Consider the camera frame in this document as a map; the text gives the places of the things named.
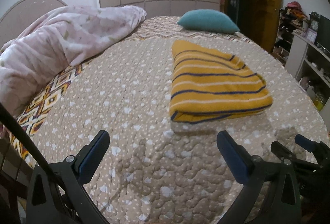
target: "folded blanket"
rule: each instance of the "folded blanket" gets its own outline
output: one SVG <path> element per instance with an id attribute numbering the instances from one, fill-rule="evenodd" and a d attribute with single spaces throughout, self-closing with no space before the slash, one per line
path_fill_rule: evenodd
<path id="1" fill-rule="evenodd" d="M 237 56 L 182 40 L 172 53 L 171 120 L 195 124 L 244 117 L 272 105 L 265 80 Z"/>
<path id="2" fill-rule="evenodd" d="M 0 44 L 0 103 L 19 115 L 24 105 L 67 66 L 76 66 L 130 34 L 146 18 L 137 6 L 65 6 Z"/>

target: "tv stand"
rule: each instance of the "tv stand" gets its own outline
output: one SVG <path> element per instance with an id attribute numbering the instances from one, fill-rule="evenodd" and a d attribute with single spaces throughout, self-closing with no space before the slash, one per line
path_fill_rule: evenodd
<path id="1" fill-rule="evenodd" d="M 330 57 L 306 38 L 293 33 L 293 43 L 285 69 L 300 82 L 308 78 L 324 97 L 319 113 L 330 131 Z"/>

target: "black rod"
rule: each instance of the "black rod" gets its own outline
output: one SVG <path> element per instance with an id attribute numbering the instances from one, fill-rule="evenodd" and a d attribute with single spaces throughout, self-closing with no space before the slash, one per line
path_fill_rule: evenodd
<path id="1" fill-rule="evenodd" d="M 27 151 L 32 155 L 40 167 L 45 171 L 47 176 L 58 184 L 62 189 L 65 190 L 64 184 L 54 174 L 52 168 L 47 163 L 41 152 L 38 150 L 36 145 L 33 143 L 31 138 L 19 125 L 19 123 L 13 118 L 12 115 L 5 109 L 0 103 L 0 122 L 24 145 Z"/>

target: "pink blanket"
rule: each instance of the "pink blanket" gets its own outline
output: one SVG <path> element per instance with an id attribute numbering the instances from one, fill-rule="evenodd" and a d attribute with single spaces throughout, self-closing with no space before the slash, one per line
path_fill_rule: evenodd
<path id="1" fill-rule="evenodd" d="M 0 102 L 18 116 L 59 72 L 103 52 L 145 17 L 136 6 L 65 6 L 48 12 L 1 48 Z"/>

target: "blue gripper pad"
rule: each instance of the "blue gripper pad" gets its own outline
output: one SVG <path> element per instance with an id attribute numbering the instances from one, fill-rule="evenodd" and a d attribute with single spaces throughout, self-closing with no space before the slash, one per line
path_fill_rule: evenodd
<path id="1" fill-rule="evenodd" d="M 296 135 L 296 137 L 294 138 L 294 142 L 296 142 L 296 144 L 298 144 L 308 152 L 313 152 L 316 149 L 316 142 L 309 140 L 301 134 Z"/>
<path id="2" fill-rule="evenodd" d="M 89 183 L 110 145 L 108 132 L 101 130 L 90 144 L 83 146 L 76 156 L 75 172 L 77 181 Z"/>
<path id="3" fill-rule="evenodd" d="M 218 133 L 217 146 L 235 180 L 246 185 L 254 168 L 250 154 L 243 146 L 237 145 L 227 131 Z"/>

